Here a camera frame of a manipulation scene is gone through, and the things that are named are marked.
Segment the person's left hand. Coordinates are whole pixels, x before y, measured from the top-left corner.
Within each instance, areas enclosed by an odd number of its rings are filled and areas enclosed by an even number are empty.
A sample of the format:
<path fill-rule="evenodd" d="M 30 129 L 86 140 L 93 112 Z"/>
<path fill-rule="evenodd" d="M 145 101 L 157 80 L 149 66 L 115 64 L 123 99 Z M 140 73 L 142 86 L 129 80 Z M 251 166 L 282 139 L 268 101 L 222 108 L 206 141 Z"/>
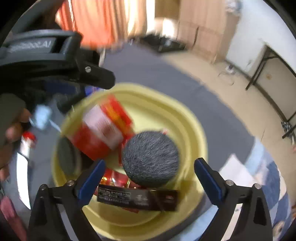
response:
<path fill-rule="evenodd" d="M 23 133 L 21 123 L 27 123 L 30 116 L 31 113 L 25 108 L 5 132 L 8 142 L 1 147 L 1 182 L 9 177 L 9 163 L 13 154 L 14 142 L 18 141 Z"/>

